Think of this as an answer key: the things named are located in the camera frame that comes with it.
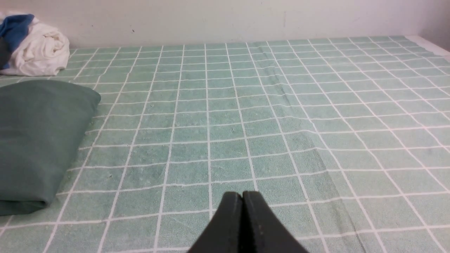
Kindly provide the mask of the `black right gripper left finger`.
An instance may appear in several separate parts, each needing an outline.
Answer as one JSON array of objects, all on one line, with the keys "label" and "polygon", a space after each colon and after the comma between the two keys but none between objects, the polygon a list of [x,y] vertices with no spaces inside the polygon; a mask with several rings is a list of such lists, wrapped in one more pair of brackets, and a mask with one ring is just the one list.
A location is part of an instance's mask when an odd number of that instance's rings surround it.
[{"label": "black right gripper left finger", "polygon": [[189,253],[238,253],[243,201],[225,192],[212,219],[188,250]]}]

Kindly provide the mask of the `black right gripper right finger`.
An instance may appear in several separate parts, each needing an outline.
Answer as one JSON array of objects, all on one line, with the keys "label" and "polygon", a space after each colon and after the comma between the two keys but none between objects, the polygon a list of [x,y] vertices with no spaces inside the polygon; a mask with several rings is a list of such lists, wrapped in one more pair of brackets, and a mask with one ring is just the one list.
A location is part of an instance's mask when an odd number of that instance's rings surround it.
[{"label": "black right gripper right finger", "polygon": [[307,253],[291,235],[260,192],[243,192],[242,253]]}]

